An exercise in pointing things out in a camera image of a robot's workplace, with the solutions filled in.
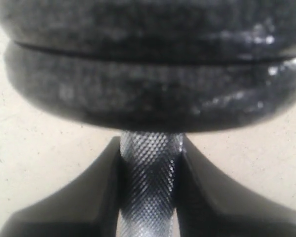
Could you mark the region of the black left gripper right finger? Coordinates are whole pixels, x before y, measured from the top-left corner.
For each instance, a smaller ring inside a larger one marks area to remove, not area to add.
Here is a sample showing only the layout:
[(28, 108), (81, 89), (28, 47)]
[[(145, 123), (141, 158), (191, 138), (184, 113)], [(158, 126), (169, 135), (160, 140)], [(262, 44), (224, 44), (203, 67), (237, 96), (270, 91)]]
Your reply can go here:
[(296, 211), (236, 182), (187, 138), (178, 166), (182, 237), (296, 237)]

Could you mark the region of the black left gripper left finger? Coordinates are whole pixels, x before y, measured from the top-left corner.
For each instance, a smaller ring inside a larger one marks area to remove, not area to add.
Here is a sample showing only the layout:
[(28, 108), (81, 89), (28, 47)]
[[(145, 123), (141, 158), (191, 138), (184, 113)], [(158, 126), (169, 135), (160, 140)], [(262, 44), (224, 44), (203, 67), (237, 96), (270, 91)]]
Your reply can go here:
[(119, 213), (120, 138), (75, 180), (14, 213), (0, 237), (114, 237)]

